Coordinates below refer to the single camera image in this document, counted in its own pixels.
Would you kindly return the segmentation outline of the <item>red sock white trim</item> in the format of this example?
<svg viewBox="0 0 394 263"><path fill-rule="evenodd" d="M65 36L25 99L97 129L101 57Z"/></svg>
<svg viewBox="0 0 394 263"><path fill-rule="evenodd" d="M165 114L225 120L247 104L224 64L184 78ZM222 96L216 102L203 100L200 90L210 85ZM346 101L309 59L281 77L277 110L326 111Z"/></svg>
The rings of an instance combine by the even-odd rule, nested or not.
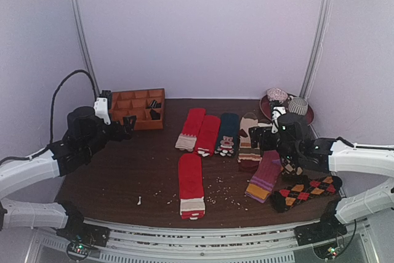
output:
<svg viewBox="0 0 394 263"><path fill-rule="evenodd" d="M212 156L220 129L220 118L212 115L206 115L199 130L195 143L194 153L202 156Z"/></svg>

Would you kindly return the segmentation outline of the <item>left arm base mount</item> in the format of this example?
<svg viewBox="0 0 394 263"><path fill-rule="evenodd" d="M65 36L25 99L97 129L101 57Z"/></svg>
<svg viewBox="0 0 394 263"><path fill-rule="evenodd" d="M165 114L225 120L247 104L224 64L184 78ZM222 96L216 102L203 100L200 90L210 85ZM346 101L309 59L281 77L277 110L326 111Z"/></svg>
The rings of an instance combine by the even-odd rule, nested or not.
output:
<svg viewBox="0 0 394 263"><path fill-rule="evenodd" d="M74 262L81 262L90 255L99 253L99 248L107 245L110 229L98 225L83 223L72 230L70 227L57 229L56 235L68 240L65 248L67 257Z"/></svg>

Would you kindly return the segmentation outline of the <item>orange wooden compartment tray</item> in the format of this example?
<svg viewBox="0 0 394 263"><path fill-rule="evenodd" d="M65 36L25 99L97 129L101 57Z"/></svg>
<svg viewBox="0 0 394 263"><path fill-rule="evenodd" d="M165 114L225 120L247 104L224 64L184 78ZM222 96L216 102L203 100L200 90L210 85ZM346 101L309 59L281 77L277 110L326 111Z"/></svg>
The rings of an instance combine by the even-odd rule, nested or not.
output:
<svg viewBox="0 0 394 263"><path fill-rule="evenodd" d="M113 121L122 123L124 116L135 115L137 117L135 131L164 128L164 88L113 92L112 96L112 106L109 113ZM161 103L161 108L156 109L161 113L160 120L152 120L149 110L147 110L148 104L154 99Z"/></svg>

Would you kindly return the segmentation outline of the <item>dark red round plate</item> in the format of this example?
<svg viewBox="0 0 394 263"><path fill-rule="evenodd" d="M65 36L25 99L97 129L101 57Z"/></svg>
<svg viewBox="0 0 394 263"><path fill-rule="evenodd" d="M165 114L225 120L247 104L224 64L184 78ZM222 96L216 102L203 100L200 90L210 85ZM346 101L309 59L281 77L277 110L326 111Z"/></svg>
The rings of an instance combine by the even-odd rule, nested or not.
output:
<svg viewBox="0 0 394 263"><path fill-rule="evenodd" d="M263 116L271 122L271 108L270 108L270 101L267 95L263 96L259 102L260 111L262 112ZM314 120L315 114L311 106L308 106L307 114L305 115L305 119L307 120L308 125L310 126Z"/></svg>

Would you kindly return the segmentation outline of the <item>tan argyle sock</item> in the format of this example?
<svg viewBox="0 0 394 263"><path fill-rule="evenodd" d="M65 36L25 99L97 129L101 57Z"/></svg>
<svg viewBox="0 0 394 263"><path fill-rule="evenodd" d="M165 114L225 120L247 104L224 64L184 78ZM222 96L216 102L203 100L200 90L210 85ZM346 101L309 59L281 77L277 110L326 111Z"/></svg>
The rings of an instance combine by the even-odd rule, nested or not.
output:
<svg viewBox="0 0 394 263"><path fill-rule="evenodd" d="M290 156L281 156L280 161L283 176L301 176L304 173L303 169L295 164Z"/></svg>

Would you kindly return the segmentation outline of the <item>patterned pink bowl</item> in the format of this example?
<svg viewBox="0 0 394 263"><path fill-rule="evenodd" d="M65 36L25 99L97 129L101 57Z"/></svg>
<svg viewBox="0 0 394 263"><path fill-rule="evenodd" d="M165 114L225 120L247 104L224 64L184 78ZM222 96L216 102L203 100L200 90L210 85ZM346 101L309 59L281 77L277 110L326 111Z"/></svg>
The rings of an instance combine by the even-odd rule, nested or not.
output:
<svg viewBox="0 0 394 263"><path fill-rule="evenodd" d="M273 87L267 90L267 99L283 103L288 99L288 93L280 88Z"/></svg>

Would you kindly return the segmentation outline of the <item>black binder clips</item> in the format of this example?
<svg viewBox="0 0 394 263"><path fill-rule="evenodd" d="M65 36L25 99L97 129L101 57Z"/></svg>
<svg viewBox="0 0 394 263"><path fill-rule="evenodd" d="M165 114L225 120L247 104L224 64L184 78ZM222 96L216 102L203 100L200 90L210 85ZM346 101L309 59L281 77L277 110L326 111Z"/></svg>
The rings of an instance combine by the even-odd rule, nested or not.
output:
<svg viewBox="0 0 394 263"><path fill-rule="evenodd" d="M156 109L160 109L160 108L161 108L161 103L155 99L152 100L148 104L147 110L149 110L149 114L150 114L152 120L160 120L161 119L161 113L156 111Z"/></svg>

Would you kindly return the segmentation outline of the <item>purple striped sock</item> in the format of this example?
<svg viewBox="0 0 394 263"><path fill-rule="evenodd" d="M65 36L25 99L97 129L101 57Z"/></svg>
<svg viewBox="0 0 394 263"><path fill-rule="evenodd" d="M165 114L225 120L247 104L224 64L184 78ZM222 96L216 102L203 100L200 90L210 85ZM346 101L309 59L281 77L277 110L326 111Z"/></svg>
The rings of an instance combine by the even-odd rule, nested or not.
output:
<svg viewBox="0 0 394 263"><path fill-rule="evenodd" d="M260 203L265 203L273 191L281 170L278 152L275 150L265 151L244 194Z"/></svg>

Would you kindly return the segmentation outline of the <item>metal base rail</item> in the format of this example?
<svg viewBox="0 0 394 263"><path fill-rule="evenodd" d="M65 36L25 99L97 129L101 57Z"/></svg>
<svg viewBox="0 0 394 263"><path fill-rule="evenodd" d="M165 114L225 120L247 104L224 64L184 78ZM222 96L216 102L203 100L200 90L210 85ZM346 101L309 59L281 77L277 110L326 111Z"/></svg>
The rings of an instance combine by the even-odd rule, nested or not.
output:
<svg viewBox="0 0 394 263"><path fill-rule="evenodd" d="M367 219L348 225L348 234L300 245L294 230L300 222L238 229L170 229L89 219L110 230L107 245L83 262L321 262L319 246L346 248L334 262L380 262Z"/></svg>

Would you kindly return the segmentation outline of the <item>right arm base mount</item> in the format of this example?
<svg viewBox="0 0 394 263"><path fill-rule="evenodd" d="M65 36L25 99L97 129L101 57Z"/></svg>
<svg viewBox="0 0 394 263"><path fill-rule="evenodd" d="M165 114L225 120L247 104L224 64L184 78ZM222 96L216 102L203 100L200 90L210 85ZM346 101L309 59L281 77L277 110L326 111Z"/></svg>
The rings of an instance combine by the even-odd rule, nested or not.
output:
<svg viewBox="0 0 394 263"><path fill-rule="evenodd" d="M347 228L339 222L323 221L298 226L294 229L294 234L299 246L316 245L313 247L315 255L320 259L329 260L339 255L339 238L344 244Z"/></svg>

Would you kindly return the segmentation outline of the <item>dark teal reindeer sock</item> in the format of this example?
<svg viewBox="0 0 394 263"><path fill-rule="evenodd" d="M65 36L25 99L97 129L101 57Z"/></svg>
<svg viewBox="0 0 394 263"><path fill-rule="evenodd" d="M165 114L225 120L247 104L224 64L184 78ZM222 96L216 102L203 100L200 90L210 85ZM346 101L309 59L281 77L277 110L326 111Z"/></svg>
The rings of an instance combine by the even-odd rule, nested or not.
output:
<svg viewBox="0 0 394 263"><path fill-rule="evenodd" d="M233 157L239 144L239 116L235 113L223 113L220 120L214 153L220 156Z"/></svg>

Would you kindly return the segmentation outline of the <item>red sock with white cuff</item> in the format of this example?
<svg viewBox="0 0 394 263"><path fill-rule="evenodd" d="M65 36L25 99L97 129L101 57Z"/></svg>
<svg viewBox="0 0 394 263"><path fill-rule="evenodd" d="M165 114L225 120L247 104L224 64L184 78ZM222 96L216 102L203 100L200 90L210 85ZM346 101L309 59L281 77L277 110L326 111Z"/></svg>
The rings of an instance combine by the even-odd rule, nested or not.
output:
<svg viewBox="0 0 394 263"><path fill-rule="evenodd" d="M183 154L178 172L180 216L191 221L201 219L206 211L201 158L192 153Z"/></svg>

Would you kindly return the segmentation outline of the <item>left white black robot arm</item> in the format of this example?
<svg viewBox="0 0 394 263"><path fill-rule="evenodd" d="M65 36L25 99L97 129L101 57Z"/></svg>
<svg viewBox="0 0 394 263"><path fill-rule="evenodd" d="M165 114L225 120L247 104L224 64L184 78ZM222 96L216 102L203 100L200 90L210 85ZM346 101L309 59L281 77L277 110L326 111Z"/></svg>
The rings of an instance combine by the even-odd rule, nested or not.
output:
<svg viewBox="0 0 394 263"><path fill-rule="evenodd" d="M109 141L130 139L136 120L135 116L127 116L122 121L105 121L92 107L79 107L68 114L68 129L62 140L34 155L1 161L1 229L50 227L73 243L105 246L109 230L96 230L86 224L73 203L20 202L8 199L8 195L89 164Z"/></svg>

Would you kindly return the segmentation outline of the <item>red sock beige cuff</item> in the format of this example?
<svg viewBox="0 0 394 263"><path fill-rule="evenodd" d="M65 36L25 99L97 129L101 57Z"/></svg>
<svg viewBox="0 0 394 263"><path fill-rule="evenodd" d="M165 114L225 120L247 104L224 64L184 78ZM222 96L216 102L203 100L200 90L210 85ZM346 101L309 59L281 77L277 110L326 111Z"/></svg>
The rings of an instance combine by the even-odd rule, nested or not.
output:
<svg viewBox="0 0 394 263"><path fill-rule="evenodd" d="M189 109L182 131L175 143L176 149L193 152L205 115L205 108Z"/></svg>

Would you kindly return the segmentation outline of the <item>aluminium frame post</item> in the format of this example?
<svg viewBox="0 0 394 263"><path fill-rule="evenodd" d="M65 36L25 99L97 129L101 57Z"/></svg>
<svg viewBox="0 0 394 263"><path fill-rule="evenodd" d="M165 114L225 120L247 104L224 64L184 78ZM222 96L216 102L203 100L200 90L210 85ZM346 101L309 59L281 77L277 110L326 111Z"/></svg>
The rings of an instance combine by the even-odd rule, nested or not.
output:
<svg viewBox="0 0 394 263"><path fill-rule="evenodd" d="M318 66L323 51L323 39L329 23L329 15L332 0L321 0L318 21L313 39L312 49L305 72L304 81L302 83L300 96L305 100L311 96L313 84L315 82Z"/></svg>
<svg viewBox="0 0 394 263"><path fill-rule="evenodd" d="M100 89L99 89L99 86L97 83L97 79L95 77L93 63L92 63L92 59L90 56L86 35L84 32L84 26L82 23L82 15L81 15L80 7L79 7L79 0L70 0L70 1L71 1L71 6L72 6L72 10L73 10L73 15L74 15L74 23L76 25L76 31L77 31L77 35L78 35L79 47L81 50L82 59L84 61L84 66L85 66L86 71L92 77L93 85L94 85L94 89L95 89L96 93L99 93Z"/></svg>

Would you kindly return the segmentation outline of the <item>black orange argyle sock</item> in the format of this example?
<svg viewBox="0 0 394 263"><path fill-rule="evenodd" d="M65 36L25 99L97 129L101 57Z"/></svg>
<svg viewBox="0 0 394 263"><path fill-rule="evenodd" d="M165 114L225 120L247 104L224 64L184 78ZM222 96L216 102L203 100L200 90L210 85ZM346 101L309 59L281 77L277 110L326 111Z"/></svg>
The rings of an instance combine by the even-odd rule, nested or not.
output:
<svg viewBox="0 0 394 263"><path fill-rule="evenodd" d="M314 198L335 195L342 184L342 179L337 176L318 179L303 176L294 185L274 191L270 195L271 205L276 212L283 213Z"/></svg>

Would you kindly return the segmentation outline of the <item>beige striped sock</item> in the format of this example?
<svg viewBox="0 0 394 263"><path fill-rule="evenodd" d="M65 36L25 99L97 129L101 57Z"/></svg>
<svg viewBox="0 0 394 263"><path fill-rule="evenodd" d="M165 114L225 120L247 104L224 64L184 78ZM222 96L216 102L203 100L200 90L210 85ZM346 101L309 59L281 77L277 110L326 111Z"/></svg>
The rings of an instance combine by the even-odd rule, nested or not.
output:
<svg viewBox="0 0 394 263"><path fill-rule="evenodd" d="M246 113L239 124L239 150L238 150L238 167L242 172L255 173L259 167L261 155L258 148L252 148L251 137L249 135L250 127L258 126L258 118L252 113Z"/></svg>

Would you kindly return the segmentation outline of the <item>striped grey cup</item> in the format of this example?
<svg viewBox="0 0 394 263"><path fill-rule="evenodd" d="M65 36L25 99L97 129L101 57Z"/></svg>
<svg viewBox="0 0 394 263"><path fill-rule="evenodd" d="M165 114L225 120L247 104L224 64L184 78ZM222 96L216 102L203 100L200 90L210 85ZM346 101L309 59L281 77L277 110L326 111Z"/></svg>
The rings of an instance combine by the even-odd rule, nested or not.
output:
<svg viewBox="0 0 394 263"><path fill-rule="evenodd" d="M308 111L308 102L301 97L293 97L288 103L288 111L304 116Z"/></svg>

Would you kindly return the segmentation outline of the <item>right aluminium frame post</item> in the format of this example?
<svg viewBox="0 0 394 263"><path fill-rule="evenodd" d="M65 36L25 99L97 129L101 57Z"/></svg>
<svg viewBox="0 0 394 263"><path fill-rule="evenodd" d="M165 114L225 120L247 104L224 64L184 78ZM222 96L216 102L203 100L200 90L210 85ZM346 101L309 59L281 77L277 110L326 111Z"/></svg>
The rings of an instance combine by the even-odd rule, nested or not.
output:
<svg viewBox="0 0 394 263"><path fill-rule="evenodd" d="M305 72L304 81L302 83L300 96L305 100L311 96L313 84L315 82L318 66L323 51L323 39L329 23L329 15L332 0L321 0L318 21L313 39L312 49Z"/></svg>

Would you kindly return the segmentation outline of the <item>cream sock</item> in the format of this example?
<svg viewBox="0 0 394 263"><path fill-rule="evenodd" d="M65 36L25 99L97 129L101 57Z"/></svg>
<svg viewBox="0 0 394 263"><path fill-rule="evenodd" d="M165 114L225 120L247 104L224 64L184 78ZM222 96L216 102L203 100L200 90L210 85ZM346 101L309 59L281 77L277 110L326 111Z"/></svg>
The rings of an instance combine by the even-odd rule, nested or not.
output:
<svg viewBox="0 0 394 263"><path fill-rule="evenodd" d="M272 122L267 119L258 120L257 125L258 125L258 127L272 127L273 126Z"/></svg>

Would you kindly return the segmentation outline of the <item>left aluminium frame post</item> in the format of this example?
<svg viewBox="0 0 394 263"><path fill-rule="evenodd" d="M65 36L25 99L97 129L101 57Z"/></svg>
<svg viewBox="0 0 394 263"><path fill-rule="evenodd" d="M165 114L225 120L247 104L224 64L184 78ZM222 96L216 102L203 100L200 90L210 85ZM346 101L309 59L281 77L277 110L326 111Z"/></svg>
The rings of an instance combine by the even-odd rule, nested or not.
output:
<svg viewBox="0 0 394 263"><path fill-rule="evenodd" d="M79 7L79 0L70 0L70 1L71 1L71 6L72 6L72 10L73 10L73 15L74 15L74 23L76 25L76 31L77 31L77 35L78 35L79 47L81 50L82 59L84 61L84 66L85 66L86 71L92 77L93 85L94 85L94 89L95 89L96 93L99 93L100 89L99 89L99 86L97 83L97 79L95 77L93 63L92 63L92 59L90 56L86 35L84 32L84 26L82 23L82 15L81 15L80 7Z"/></svg>

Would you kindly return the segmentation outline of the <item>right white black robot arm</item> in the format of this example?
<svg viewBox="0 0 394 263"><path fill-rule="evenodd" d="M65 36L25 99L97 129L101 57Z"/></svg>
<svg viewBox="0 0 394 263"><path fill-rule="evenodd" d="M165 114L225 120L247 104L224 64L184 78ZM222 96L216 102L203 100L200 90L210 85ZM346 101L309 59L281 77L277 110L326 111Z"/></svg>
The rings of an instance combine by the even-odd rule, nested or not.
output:
<svg viewBox="0 0 394 263"><path fill-rule="evenodd" d="M279 115L273 127L250 127L251 147L279 153L284 172L299 176L302 171L323 173L353 171L387 176L387 180L355 196L330 202L316 225L321 239L330 238L339 225L393 207L393 147L358 145L342 137L312 139L307 122L296 113Z"/></svg>

